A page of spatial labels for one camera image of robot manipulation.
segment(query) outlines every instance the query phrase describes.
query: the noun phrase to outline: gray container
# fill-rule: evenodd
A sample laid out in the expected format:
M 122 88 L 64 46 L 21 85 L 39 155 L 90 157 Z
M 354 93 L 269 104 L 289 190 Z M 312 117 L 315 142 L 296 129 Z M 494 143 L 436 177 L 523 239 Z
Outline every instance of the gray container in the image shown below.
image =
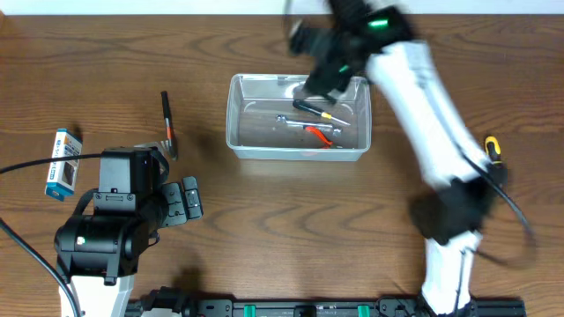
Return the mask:
M 227 103 L 226 140 L 239 159 L 288 159 L 356 161 L 370 148 L 372 115 L 367 80 L 354 77 L 347 91 L 331 105 L 321 97 L 308 99 L 312 105 L 351 123 L 335 122 L 300 111 L 292 106 L 293 94 L 301 89 L 305 75 L 238 74 L 231 80 Z M 322 129 L 339 149 L 322 149 L 323 142 L 301 126 L 278 122 L 289 120 L 333 123 L 340 134 Z

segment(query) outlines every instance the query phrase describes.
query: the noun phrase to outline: storage box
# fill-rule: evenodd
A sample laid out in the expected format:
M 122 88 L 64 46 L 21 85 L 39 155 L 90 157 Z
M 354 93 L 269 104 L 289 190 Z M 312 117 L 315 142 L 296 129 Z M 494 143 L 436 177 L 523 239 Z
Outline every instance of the storage box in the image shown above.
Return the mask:
M 305 75 L 238 74 L 231 81 L 227 104 L 226 141 L 240 159 L 356 161 L 370 148 L 372 115 L 368 82 L 354 77 L 335 105 L 322 97 L 307 102 L 351 123 L 335 122 L 293 107 L 293 94 Z M 322 149 L 323 143 L 303 127 L 278 122 L 277 116 L 304 122 L 332 123 L 342 132 L 323 133 L 342 148 Z
M 67 129 L 59 129 L 55 136 L 52 158 L 63 158 L 80 155 L 82 141 L 73 136 Z M 74 195 L 77 182 L 78 160 L 53 162 L 49 166 L 45 195 L 61 202 L 65 196 Z

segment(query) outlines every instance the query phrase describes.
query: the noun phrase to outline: blue and white box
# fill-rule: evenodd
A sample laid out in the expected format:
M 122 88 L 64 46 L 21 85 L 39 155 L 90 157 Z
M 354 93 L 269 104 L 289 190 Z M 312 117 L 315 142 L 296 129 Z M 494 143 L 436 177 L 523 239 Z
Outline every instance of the blue and white box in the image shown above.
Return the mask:
M 82 141 L 73 136 L 67 129 L 58 129 L 53 146 L 52 158 L 63 158 L 80 155 Z M 74 195 L 77 183 L 78 159 L 64 162 L 53 162 L 49 166 L 45 195 L 61 202 L 64 197 Z

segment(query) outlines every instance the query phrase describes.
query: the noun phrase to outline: tabletop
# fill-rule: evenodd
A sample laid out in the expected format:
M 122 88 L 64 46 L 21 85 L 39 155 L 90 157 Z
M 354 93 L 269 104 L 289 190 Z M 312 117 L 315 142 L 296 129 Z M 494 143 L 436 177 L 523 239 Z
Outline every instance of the tabletop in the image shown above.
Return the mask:
M 523 298 L 531 316 L 564 314 L 564 18 L 413 19 L 468 128 L 500 140 L 507 191 L 538 235 L 531 268 L 477 258 L 471 292 Z M 311 59 L 287 54 L 280 17 L 5 17 L 0 166 L 49 157 L 59 128 L 80 130 L 83 153 L 164 139 L 167 90 L 180 152 L 169 180 L 198 178 L 204 217 L 160 231 L 160 243 L 141 256 L 132 298 L 163 285 L 238 299 L 415 294 L 425 250 L 407 205 L 427 189 L 376 89 L 372 146 L 358 162 L 239 160 L 226 146 L 234 74 L 311 68 Z M 81 162 L 77 193 L 64 203 L 44 195 L 47 170 L 3 175 L 0 215 L 55 265 L 55 232 L 97 186 L 100 163 Z M 482 250 L 522 253 L 522 228 L 503 203 L 484 234 Z M 4 234 L 0 258 L 0 316 L 60 315 L 56 283 Z

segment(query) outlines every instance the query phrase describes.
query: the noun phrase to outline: white backdrop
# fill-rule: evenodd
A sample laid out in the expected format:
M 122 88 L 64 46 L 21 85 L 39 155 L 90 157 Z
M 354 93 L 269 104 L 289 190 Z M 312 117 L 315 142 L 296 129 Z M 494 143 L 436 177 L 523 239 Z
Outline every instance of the white backdrop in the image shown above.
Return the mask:
M 390 3 L 389 0 L 372 0 Z M 12 14 L 281 14 L 285 0 L 0 0 Z M 564 0 L 403 0 L 411 13 L 562 14 Z M 293 13 L 326 13 L 323 0 L 293 0 Z

